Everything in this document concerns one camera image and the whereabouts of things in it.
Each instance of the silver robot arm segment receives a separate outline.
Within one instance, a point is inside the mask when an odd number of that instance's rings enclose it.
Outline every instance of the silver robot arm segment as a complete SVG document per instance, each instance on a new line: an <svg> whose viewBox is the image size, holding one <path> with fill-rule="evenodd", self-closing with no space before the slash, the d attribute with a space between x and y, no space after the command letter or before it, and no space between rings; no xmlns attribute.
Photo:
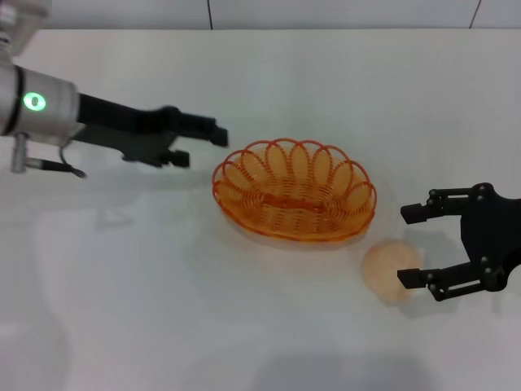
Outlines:
<svg viewBox="0 0 521 391"><path fill-rule="evenodd" d="M0 135L13 136L11 170L26 168L81 171L62 163L33 159L27 141L63 148L72 140L119 150L124 160L155 167L189 166L187 152L170 151L177 136L199 138L227 147L227 131L216 120L180 112L175 107L140 111L79 94L74 84L14 65L45 20L50 1L0 2Z"/></svg>

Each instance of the oval basket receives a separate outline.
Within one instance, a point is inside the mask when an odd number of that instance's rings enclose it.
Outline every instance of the oval basket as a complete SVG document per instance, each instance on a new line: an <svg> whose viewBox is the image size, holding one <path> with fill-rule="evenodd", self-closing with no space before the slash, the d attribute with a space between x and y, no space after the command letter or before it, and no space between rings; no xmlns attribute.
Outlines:
<svg viewBox="0 0 521 391"><path fill-rule="evenodd" d="M377 200L361 165L313 140L251 143L216 167L212 184L223 212L246 230L301 242L364 233Z"/></svg>

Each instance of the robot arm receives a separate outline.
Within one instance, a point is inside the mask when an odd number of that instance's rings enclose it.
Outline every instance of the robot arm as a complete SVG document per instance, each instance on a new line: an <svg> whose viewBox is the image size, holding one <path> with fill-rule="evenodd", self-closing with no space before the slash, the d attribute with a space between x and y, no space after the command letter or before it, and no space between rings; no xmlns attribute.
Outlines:
<svg viewBox="0 0 521 391"><path fill-rule="evenodd" d="M63 147L72 140L121 151L127 161L155 167L189 166L189 155L169 148L177 136L208 140L227 147L227 131L212 118L175 107L140 111L79 94L69 81L30 71L11 62L39 29L49 1L0 2L0 135L15 137L11 170L26 167L71 171L66 163L27 156L28 139Z"/></svg>
<svg viewBox="0 0 521 391"><path fill-rule="evenodd" d="M401 208L407 224L448 215L462 217L462 242L470 262L445 269L398 270L404 287L427 286L437 301L504 289L511 271L521 264L521 200L503 198L490 183L480 183L468 189L431 190L426 205Z"/></svg>

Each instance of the white wall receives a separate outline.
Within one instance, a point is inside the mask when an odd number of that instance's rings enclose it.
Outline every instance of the white wall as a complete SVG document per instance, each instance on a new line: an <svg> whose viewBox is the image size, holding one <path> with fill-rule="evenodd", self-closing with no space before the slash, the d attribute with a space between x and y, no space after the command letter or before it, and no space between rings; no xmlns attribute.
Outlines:
<svg viewBox="0 0 521 391"><path fill-rule="evenodd" d="M476 28L521 28L521 1L483 0L475 17Z"/></svg>
<svg viewBox="0 0 521 391"><path fill-rule="evenodd" d="M206 0L53 0L53 29L209 29Z"/></svg>
<svg viewBox="0 0 521 391"><path fill-rule="evenodd" d="M209 0L215 29L467 28L478 1ZM210 29L210 17L207 0L53 0L48 26Z"/></svg>
<svg viewBox="0 0 521 391"><path fill-rule="evenodd" d="M216 29L468 28L477 0L211 0Z"/></svg>

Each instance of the bread roll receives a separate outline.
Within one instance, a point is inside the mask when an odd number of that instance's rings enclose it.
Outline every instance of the bread roll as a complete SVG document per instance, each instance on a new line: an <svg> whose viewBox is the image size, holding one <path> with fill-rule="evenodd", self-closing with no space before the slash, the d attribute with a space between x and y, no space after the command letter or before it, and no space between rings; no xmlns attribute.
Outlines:
<svg viewBox="0 0 521 391"><path fill-rule="evenodd" d="M396 304L406 301L412 290L405 289L396 276L402 269L422 268L418 251L400 240L384 240L371 247L362 262L366 286L381 300Z"/></svg>

